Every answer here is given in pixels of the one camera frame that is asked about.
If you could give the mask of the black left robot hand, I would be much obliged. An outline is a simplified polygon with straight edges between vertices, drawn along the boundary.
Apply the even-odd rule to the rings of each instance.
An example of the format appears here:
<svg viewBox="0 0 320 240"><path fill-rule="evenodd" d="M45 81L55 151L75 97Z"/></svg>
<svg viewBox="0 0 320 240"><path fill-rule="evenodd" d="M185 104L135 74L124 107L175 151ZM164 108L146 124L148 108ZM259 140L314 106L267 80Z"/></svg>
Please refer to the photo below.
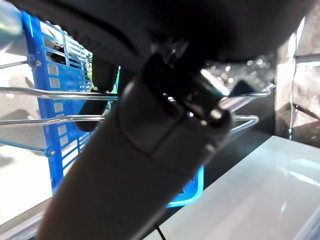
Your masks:
<svg viewBox="0 0 320 240"><path fill-rule="evenodd" d="M53 195L39 240L137 240L233 124L201 70L275 51L312 0L15 0L135 73Z"/></svg>

